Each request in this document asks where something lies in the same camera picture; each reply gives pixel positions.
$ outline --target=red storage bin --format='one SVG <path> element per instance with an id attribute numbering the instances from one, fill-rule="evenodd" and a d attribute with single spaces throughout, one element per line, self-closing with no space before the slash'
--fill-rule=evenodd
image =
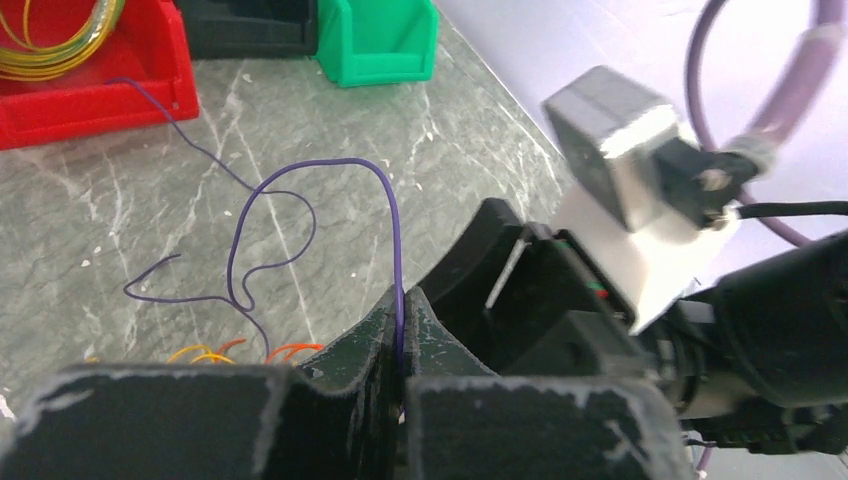
<path id="1" fill-rule="evenodd" d="M 39 46 L 70 38 L 95 0 L 32 0 L 30 35 Z M 2 0 L 13 31 L 21 32 L 24 0 Z M 0 29 L 0 44 L 14 48 Z M 0 150 L 164 123 L 132 86 L 137 81 L 177 120 L 199 114 L 182 17 L 171 0 L 127 0 L 115 31 L 83 65 L 49 82 L 0 80 Z"/>

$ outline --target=gray marble countertop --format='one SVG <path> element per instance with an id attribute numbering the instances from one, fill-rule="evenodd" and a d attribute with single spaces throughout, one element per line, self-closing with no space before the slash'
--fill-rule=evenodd
<path id="1" fill-rule="evenodd" d="M 409 286 L 484 197 L 545 220 L 568 183 L 556 150 L 446 22 L 437 61 L 428 83 L 347 90 L 310 60 L 200 62 L 201 116 L 183 127 L 253 184 L 306 159 L 379 164 L 400 204 Z M 170 127 L 0 156 L 0 436 L 46 374 L 89 356 L 165 361 L 183 346 L 243 336 L 231 356 L 262 360 L 255 330 L 226 304 L 152 305 L 122 293 L 153 262 L 182 253 L 137 291 L 225 294 L 248 192 Z M 318 232 L 295 264 L 252 278 L 257 316 L 274 346 L 327 343 L 392 282 L 385 194 L 356 166 L 301 170 L 277 185 L 313 202 Z M 294 254 L 309 230 L 297 201 L 260 199 L 237 275 Z"/>

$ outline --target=green storage bin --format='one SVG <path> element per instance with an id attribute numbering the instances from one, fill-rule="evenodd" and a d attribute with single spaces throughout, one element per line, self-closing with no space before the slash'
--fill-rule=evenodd
<path id="1" fill-rule="evenodd" d="M 319 0 L 315 58 L 341 87 L 426 81 L 438 32 L 430 0 Z"/>

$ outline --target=black storage bin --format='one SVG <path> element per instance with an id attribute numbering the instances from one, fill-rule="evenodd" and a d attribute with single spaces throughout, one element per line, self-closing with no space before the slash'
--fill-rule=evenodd
<path id="1" fill-rule="evenodd" d="M 176 0 L 192 59 L 279 58 L 318 50 L 318 0 Z"/>

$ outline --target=green and yellow wire coil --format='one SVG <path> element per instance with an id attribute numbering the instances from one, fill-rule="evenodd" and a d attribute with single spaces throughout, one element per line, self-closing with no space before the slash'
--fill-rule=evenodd
<path id="1" fill-rule="evenodd" d="M 0 79 L 19 82 L 43 82 L 59 78 L 88 60 L 115 28 L 124 9 L 124 0 L 98 0 L 85 24 L 60 45 L 38 46 L 30 37 L 29 12 L 32 0 L 23 11 L 23 38 L 9 27 L 0 12 L 0 26 L 20 50 L 0 48 Z"/>

